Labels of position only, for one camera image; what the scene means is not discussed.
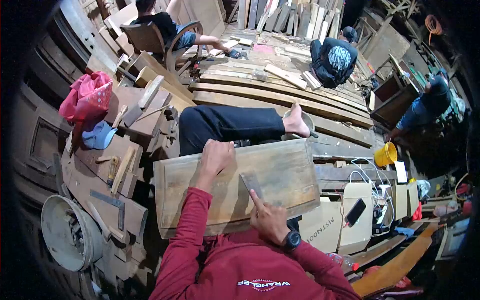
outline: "white paper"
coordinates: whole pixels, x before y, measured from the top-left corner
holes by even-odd
[[[403,161],[395,162],[396,180],[398,183],[407,183],[407,172],[405,171],[405,164]]]

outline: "orange hose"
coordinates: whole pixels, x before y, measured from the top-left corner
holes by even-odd
[[[437,18],[434,15],[429,14],[425,18],[425,27],[427,27],[428,31],[430,32],[430,35],[428,37],[428,45],[430,45],[432,34],[434,35],[442,34],[442,26],[440,26],[440,22],[438,22]]]

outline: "yellow bucket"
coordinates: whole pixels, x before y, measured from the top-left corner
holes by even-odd
[[[373,157],[375,158],[375,164],[379,167],[393,164],[397,159],[395,145],[392,142],[386,143],[384,147],[375,151]]]

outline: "hand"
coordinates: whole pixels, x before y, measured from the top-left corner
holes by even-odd
[[[285,237],[290,232],[287,227],[286,208],[264,203],[254,190],[250,190],[250,196],[255,204],[250,212],[250,225],[263,237],[278,246],[283,246]]]
[[[233,142],[219,142],[208,139],[200,160],[200,173],[196,188],[210,192],[215,177],[234,159]]]

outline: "black wristwatch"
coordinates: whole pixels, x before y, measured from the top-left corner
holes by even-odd
[[[285,237],[285,245],[282,246],[283,251],[292,252],[294,251],[301,242],[301,236],[296,230],[290,231]]]

